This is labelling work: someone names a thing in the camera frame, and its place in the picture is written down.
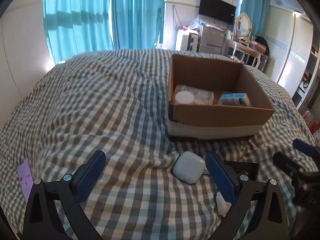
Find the black bag on table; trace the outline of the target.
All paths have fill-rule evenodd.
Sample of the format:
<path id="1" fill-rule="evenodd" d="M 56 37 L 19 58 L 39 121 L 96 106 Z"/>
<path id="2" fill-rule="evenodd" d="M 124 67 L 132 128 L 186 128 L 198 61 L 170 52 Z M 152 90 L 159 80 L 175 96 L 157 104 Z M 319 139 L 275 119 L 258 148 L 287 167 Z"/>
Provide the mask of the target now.
<path id="1" fill-rule="evenodd" d="M 261 36 L 257 36 L 254 41 L 255 41 L 255 49 L 261 52 L 262 54 L 269 56 L 270 50 L 269 50 L 267 41 Z"/>

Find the teal curtain middle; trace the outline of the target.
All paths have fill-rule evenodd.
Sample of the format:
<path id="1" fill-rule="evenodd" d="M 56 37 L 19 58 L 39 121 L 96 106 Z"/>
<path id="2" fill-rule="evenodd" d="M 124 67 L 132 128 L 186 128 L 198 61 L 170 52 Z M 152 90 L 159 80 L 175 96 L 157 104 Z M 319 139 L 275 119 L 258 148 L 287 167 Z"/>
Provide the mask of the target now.
<path id="1" fill-rule="evenodd" d="M 151 49 L 163 40 L 164 0 L 111 0 L 115 49 Z"/>

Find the clear jar of floss picks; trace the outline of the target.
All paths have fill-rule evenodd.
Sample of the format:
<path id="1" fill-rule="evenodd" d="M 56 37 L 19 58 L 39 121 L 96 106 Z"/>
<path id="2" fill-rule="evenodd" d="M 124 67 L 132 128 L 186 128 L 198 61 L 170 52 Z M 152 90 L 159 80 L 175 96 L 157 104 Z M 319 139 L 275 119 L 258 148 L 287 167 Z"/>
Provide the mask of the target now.
<path id="1" fill-rule="evenodd" d="M 212 105 L 214 93 L 186 85 L 177 85 L 174 91 L 174 102 L 184 105 Z"/>

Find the grey white checkered bedspread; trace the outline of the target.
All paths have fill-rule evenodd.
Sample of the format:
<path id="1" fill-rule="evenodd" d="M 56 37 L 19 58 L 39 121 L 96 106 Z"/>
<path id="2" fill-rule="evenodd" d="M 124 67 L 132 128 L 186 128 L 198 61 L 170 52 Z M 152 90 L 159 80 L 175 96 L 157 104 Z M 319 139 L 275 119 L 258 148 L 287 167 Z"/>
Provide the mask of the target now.
<path id="1" fill-rule="evenodd" d="M 172 167 L 180 153 L 259 164 L 258 180 L 275 178 L 283 194 L 289 232 L 303 211 L 292 202 L 290 178 L 272 163 L 282 152 L 310 172 L 313 160 L 292 147 L 294 139 L 314 144 L 287 91 L 249 68 L 275 111 L 248 141 L 173 142 L 167 132 L 170 50 L 118 50 L 68 58 L 48 72 L 14 109 L 1 131 L 1 207 L 22 232 L 26 201 L 17 166 L 57 181 L 96 150 L 107 166 L 82 204 L 104 239 L 207 239 L 221 217 L 217 189 L 209 176 L 193 185 L 178 180 Z"/>

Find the blue white tissue pack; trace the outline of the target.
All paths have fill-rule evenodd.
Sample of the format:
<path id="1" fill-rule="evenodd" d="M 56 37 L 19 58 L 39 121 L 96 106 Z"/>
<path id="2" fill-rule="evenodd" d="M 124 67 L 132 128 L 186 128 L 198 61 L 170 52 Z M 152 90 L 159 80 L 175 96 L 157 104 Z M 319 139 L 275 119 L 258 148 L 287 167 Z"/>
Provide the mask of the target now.
<path id="1" fill-rule="evenodd" d="M 217 104 L 243 107 L 252 106 L 251 101 L 246 93 L 223 93 L 220 96 Z"/>

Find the brown cardboard box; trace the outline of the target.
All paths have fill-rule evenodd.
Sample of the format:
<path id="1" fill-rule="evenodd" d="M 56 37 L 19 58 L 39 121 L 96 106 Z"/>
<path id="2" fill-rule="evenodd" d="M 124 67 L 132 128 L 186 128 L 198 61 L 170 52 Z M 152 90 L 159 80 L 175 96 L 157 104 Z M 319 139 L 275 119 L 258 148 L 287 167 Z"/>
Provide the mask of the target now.
<path id="1" fill-rule="evenodd" d="M 174 54 L 168 83 L 168 133 L 172 137 L 200 140 L 247 138 L 255 135 L 274 113 L 249 67 L 212 56 Z M 214 93 L 212 105 L 184 105 L 174 102 L 177 85 Z M 246 93 L 251 107 L 218 105 L 223 93 Z"/>

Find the oval vanity mirror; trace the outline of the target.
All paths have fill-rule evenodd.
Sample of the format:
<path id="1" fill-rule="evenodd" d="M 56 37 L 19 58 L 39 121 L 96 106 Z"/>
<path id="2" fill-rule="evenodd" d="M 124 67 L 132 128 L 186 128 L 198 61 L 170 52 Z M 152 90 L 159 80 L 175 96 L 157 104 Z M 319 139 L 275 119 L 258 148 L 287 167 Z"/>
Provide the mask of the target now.
<path id="1" fill-rule="evenodd" d="M 235 31 L 239 37 L 247 37 L 252 30 L 252 23 L 249 16 L 242 12 L 236 19 L 235 19 Z"/>

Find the teal curtain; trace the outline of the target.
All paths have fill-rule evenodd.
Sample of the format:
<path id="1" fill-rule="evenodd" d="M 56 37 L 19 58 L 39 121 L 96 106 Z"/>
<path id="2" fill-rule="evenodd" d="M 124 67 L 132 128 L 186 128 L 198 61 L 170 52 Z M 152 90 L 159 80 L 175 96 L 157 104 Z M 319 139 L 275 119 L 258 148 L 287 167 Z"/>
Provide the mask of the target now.
<path id="1" fill-rule="evenodd" d="M 42 11 L 49 55 L 55 63 L 113 49 L 110 0 L 42 0 Z"/>
<path id="2" fill-rule="evenodd" d="M 249 16 L 253 36 L 265 36 L 270 4 L 271 0 L 242 0 L 241 12 Z"/>
<path id="3" fill-rule="evenodd" d="M 164 0 L 111 0 L 115 49 L 151 49 L 163 40 Z"/>

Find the black wall television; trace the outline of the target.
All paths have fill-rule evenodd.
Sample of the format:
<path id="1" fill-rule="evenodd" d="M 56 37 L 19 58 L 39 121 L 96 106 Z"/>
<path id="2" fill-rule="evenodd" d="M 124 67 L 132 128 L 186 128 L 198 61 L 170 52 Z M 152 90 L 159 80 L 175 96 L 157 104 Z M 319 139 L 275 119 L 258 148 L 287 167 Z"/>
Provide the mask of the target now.
<path id="1" fill-rule="evenodd" d="M 236 7 L 222 0 L 200 0 L 199 14 L 233 25 Z"/>

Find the white suitcase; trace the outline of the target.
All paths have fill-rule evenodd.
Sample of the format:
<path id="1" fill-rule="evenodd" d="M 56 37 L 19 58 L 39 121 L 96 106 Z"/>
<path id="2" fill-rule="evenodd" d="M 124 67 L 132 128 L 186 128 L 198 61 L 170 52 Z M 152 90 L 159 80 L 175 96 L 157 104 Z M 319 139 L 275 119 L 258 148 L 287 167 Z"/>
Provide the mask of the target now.
<path id="1" fill-rule="evenodd" d="M 175 49 L 178 51 L 197 51 L 199 33 L 194 30 L 178 30 Z"/>

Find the silver mini fridge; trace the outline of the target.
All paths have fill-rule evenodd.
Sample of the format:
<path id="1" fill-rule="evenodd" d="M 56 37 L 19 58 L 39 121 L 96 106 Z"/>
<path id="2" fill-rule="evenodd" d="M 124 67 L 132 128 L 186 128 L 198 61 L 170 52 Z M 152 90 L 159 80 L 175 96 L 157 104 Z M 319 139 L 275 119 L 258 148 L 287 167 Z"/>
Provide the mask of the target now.
<path id="1" fill-rule="evenodd" d="M 223 45 L 225 43 L 225 36 L 225 30 L 201 25 L 199 32 L 198 52 L 221 55 Z"/>

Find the white wardrobe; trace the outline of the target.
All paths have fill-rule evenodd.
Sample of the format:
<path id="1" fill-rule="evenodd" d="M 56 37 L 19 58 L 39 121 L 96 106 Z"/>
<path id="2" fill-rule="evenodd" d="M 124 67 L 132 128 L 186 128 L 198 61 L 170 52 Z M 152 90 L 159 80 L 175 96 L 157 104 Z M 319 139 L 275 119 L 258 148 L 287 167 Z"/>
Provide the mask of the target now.
<path id="1" fill-rule="evenodd" d="M 265 74 L 283 87 L 296 107 L 306 98 L 309 83 L 303 84 L 304 74 L 313 76 L 310 69 L 317 62 L 312 51 L 316 40 L 310 19 L 296 11 L 271 6 L 265 40 L 269 47 Z"/>

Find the purple phone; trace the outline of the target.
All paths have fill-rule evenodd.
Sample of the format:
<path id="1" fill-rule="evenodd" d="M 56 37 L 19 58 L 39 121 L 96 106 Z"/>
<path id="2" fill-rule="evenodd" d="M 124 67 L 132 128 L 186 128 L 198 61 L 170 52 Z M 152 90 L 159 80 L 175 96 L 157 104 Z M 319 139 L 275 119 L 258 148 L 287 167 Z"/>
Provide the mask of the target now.
<path id="1" fill-rule="evenodd" d="M 29 161 L 27 158 L 17 166 L 17 173 L 24 199 L 27 202 L 31 188 L 33 187 L 33 177 L 31 175 Z"/>

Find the teal curtain right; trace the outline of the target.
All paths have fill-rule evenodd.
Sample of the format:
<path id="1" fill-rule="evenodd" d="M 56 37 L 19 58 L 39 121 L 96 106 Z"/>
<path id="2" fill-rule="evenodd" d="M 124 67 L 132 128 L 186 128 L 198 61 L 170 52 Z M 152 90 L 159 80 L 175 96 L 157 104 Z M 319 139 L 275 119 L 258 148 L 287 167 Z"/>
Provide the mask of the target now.
<path id="1" fill-rule="evenodd" d="M 242 0 L 241 12 L 249 16 L 253 36 L 265 36 L 270 4 L 271 0 Z"/>

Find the pale blue earbuds case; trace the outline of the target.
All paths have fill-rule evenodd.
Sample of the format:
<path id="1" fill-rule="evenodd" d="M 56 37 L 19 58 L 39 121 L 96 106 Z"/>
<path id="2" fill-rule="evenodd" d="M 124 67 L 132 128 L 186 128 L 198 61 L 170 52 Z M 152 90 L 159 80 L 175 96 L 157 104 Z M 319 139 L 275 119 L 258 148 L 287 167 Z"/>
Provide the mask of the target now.
<path id="1" fill-rule="evenodd" d="M 203 175 L 206 164 L 203 158 L 193 152 L 184 152 L 173 166 L 173 174 L 187 184 L 196 183 Z"/>

